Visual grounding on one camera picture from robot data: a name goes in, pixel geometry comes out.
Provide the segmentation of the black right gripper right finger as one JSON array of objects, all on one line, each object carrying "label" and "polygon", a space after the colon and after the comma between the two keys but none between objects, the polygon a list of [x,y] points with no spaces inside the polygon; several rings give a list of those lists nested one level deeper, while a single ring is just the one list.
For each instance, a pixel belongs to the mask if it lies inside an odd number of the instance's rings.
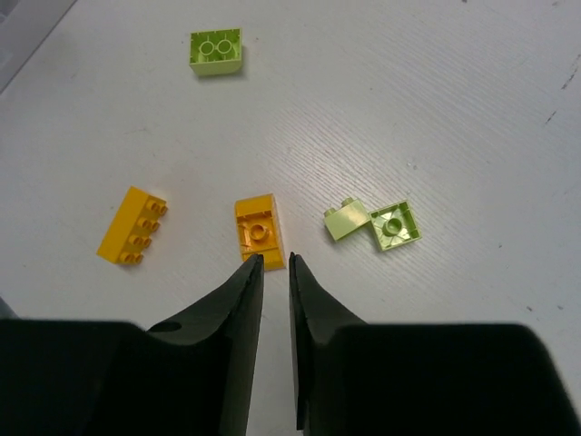
[{"label": "black right gripper right finger", "polygon": [[290,267],[296,427],[305,435],[577,435],[540,339],[514,323],[367,323]]}]

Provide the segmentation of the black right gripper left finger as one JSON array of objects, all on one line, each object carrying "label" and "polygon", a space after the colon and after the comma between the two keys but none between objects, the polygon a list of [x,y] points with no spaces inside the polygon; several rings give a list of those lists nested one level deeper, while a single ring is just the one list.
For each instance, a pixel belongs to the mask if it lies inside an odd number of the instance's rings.
[{"label": "black right gripper left finger", "polygon": [[129,322],[4,319],[4,435],[242,435],[264,261],[144,330]]}]

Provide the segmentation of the pale green upside-down square lego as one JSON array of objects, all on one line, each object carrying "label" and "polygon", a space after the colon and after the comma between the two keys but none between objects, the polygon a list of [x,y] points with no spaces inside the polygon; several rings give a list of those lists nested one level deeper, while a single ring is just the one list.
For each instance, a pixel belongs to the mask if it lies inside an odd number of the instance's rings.
[{"label": "pale green upside-down square lego", "polygon": [[413,243],[422,237],[407,200],[370,211],[369,224],[382,252]]}]

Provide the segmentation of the pale green small lego brick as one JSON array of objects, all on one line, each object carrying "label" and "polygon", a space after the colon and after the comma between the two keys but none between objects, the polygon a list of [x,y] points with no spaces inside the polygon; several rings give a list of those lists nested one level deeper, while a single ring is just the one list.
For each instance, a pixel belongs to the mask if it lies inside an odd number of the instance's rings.
[{"label": "pale green small lego brick", "polygon": [[323,222],[334,241],[357,231],[369,222],[369,213],[362,201],[346,198],[339,209],[329,208],[323,214]]}]

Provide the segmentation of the pale green upside-down curved lego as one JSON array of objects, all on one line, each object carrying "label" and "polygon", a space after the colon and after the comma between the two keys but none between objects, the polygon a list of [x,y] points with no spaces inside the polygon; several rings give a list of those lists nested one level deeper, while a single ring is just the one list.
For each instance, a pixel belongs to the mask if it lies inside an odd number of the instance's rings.
[{"label": "pale green upside-down curved lego", "polygon": [[196,76],[235,74],[242,68],[240,28],[190,34],[189,66]]}]

